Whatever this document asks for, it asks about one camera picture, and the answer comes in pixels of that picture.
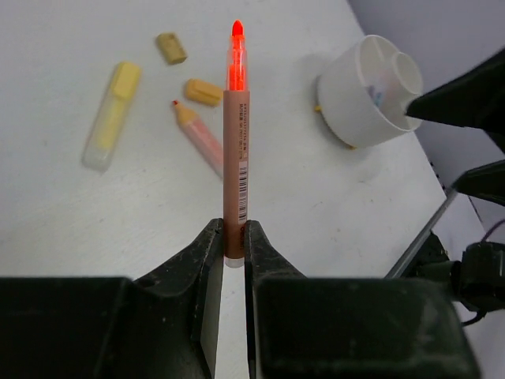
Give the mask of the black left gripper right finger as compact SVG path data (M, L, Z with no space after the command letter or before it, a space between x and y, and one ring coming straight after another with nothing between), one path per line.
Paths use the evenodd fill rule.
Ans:
M251 378L479 378L449 298L412 279L304 276L245 225Z

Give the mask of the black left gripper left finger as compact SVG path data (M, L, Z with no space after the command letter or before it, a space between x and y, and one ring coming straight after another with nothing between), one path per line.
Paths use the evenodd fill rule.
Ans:
M223 222L144 276L4 277L4 378L213 378Z

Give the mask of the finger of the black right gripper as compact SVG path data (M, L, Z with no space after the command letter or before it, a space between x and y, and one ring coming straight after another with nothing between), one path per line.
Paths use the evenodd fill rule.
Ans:
M452 185L458 192L497 205L505 205L505 160L464 172Z
M413 100L405 115L480 129L504 150L504 50Z

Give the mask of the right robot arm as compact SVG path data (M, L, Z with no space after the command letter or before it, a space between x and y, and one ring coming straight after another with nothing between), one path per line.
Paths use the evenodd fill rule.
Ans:
M480 129L504 146L504 52L414 100L407 115L461 128ZM432 228L458 194L497 205L504 204L502 160L464 172L447 189L447 198L387 274L390 278L423 278L438 283L474 318L472 325L504 308L504 245L490 241L502 227L498 221L478 242L466 247L459 261L436 252L440 241Z

